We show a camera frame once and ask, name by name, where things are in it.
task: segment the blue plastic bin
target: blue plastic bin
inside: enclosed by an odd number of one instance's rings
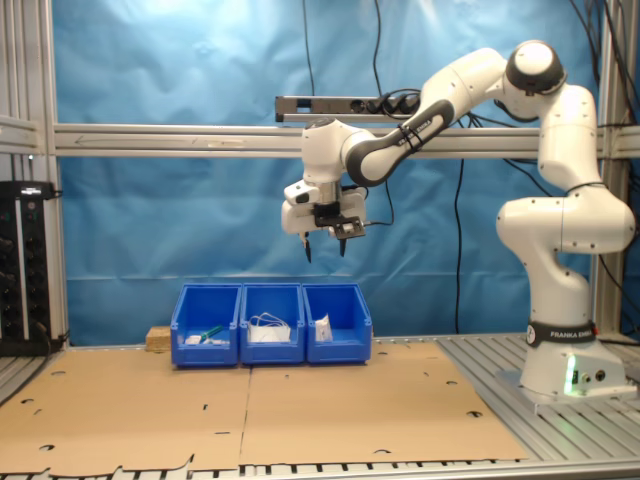
[[[290,342],[249,343],[249,320],[268,312],[291,328]],[[306,328],[300,284],[246,284],[240,315],[240,360],[247,365],[304,362]]]
[[[303,285],[309,363],[364,363],[371,358],[371,314],[355,283]],[[316,320],[329,314],[332,342],[316,342]]]
[[[185,284],[171,319],[171,361],[178,367],[237,365],[238,316],[242,285]],[[184,343],[222,325],[224,330],[212,338],[226,345]]]

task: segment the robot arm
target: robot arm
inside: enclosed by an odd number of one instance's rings
[[[340,179],[345,171],[362,187],[383,183],[402,160],[473,106],[501,92],[505,65],[491,49],[462,57],[429,79],[418,112],[381,138],[334,119],[307,125],[302,139],[304,175],[284,191],[282,226],[300,235],[309,260],[311,231],[328,230],[341,241],[341,253],[348,238],[365,234],[364,189],[343,191]]]
[[[364,192],[343,191],[342,174],[360,186],[383,183],[404,158],[489,99],[516,119],[541,119],[538,171],[568,192],[507,202],[497,216],[500,239],[530,281],[531,349],[521,383],[550,397],[625,391],[622,362],[595,340],[588,283],[560,264],[557,253],[623,250],[635,218],[600,177],[592,95],[566,83],[555,52],[543,42],[521,44],[508,61],[478,50],[440,70],[424,84],[418,112],[384,137],[336,120],[308,125],[304,176],[285,189],[283,228],[301,236],[309,259],[313,230],[329,230],[344,253],[346,239],[365,234],[366,218]]]

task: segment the blue backdrop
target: blue backdrop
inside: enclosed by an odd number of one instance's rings
[[[595,93],[569,2],[381,0],[384,91],[420,87],[481,47],[537,38]],[[373,0],[308,0],[318,95],[377,95]],[[275,125],[274,97],[308,95],[301,0],[55,0],[60,122]],[[495,107],[477,113],[508,120]],[[166,325],[184,282],[358,282],[377,335],[453,332],[458,160],[409,160],[390,179],[396,224],[350,242],[312,238],[309,265],[280,228],[292,159],[63,158],[71,340],[139,343]],[[535,169],[529,168],[537,176]],[[463,332],[523,331],[526,274],[495,231],[508,200],[539,195],[501,160],[468,160]],[[387,219],[383,188],[370,219]],[[586,273],[588,259],[569,259]]]

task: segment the cardboard sheet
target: cardboard sheet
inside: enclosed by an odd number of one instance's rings
[[[178,371],[169,353],[68,352],[0,408],[0,472],[237,468],[248,386],[248,369]]]
[[[435,344],[376,345],[366,366],[252,372],[242,464],[517,458],[524,450]]]
[[[253,370],[72,351],[0,408],[0,473],[98,476],[191,458],[191,470],[222,470],[526,455],[433,344],[376,345],[367,366]]]

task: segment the white packet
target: white packet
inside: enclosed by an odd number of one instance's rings
[[[333,342],[328,313],[321,320],[316,320],[316,342]]]

